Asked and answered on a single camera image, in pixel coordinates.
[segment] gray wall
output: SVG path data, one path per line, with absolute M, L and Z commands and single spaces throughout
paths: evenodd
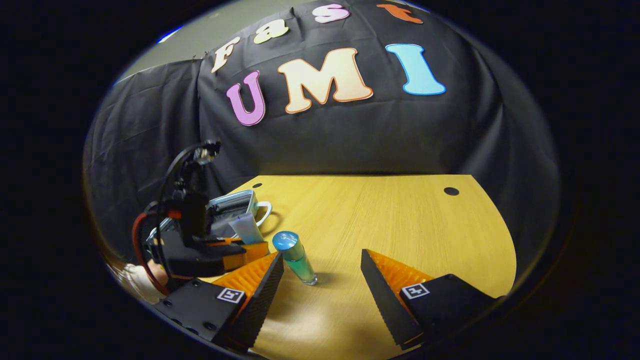
M 166 41 L 153 45 L 120 76 L 126 78 L 140 70 L 173 61 L 201 58 L 228 42 L 228 36 L 271 14 L 310 0 L 236 0 L 209 10 L 185 24 Z

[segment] black cloth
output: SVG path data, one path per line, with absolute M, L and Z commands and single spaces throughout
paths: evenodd
M 211 73 L 215 47 L 204 59 L 141 71 L 117 83 L 90 130 L 84 168 L 98 225 L 110 244 L 132 259 L 135 216 L 157 197 L 159 181 L 180 150 L 221 138 L 207 169 L 212 197 L 267 174 L 471 174 L 490 196 L 516 249 L 517 277 L 554 228 L 559 169 L 544 116 L 511 69 L 482 44 L 432 13 L 398 5 L 422 19 L 398 19 L 370 1 L 341 1 L 343 20 L 318 23 L 316 1 L 294 6 L 248 28 L 227 63 Z M 253 34 L 283 19 L 288 33 L 262 44 Z M 389 44 L 422 46 L 440 95 L 403 91 L 407 78 Z M 322 67 L 326 54 L 353 47 L 368 99 L 326 104 L 289 114 L 287 84 L 277 68 L 304 59 Z M 239 83 L 248 111 L 253 101 L 244 77 L 259 70 L 264 119 L 244 126 L 227 89 Z

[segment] orange block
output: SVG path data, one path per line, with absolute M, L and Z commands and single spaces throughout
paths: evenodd
M 409 311 L 409 308 L 404 304 L 404 301 L 400 298 L 400 290 L 405 286 L 411 286 L 420 284 L 425 281 L 433 280 L 432 276 L 425 274 L 419 270 L 416 270 L 410 266 L 407 266 L 400 261 L 393 260 L 383 254 L 378 254 L 375 251 L 367 249 L 369 256 L 373 259 L 374 263 L 378 267 L 378 270 L 385 277 L 387 284 L 393 290 L 394 294 L 400 301 L 400 304 Z
M 255 290 L 258 288 L 258 285 L 267 273 L 267 270 L 269 270 L 269 266 L 277 254 L 278 252 L 274 252 L 270 255 L 263 256 L 258 260 L 252 261 L 251 263 L 224 275 L 218 280 L 215 280 L 212 284 L 244 291 L 246 294 L 246 300 L 240 307 L 240 311 L 238 311 L 238 314 L 240 314 L 244 307 L 246 307 L 247 303 L 249 303 L 249 300 L 255 293 Z
M 243 244 L 240 246 L 246 250 L 246 260 L 248 263 L 266 256 L 269 252 L 269 243 L 266 241 L 253 244 Z
M 225 266 L 225 271 L 231 271 L 233 269 L 237 269 L 241 266 L 244 266 L 248 262 L 249 261 L 246 258 L 246 253 L 227 255 L 222 257 L 222 263 Z

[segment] purple letter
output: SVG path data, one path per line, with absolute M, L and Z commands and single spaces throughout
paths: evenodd
M 266 110 L 264 106 L 264 98 L 262 97 L 262 90 L 260 90 L 260 84 L 258 84 L 258 76 L 260 76 L 260 72 L 254 71 L 244 78 L 244 83 L 249 85 L 251 97 L 253 97 L 253 103 L 255 104 L 255 108 L 250 113 L 245 110 L 244 105 L 242 104 L 242 99 L 240 98 L 240 84 L 235 84 L 227 90 L 227 97 L 231 100 L 231 106 L 234 108 L 236 118 L 240 121 L 240 124 L 244 126 L 252 126 L 259 123 L 264 117 Z

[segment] blue letter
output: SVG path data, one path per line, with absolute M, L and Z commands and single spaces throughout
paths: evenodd
M 422 46 L 415 44 L 391 44 L 385 47 L 396 54 L 404 68 L 407 82 L 403 89 L 413 95 L 437 95 L 447 91 L 443 84 L 436 81 L 424 59 Z

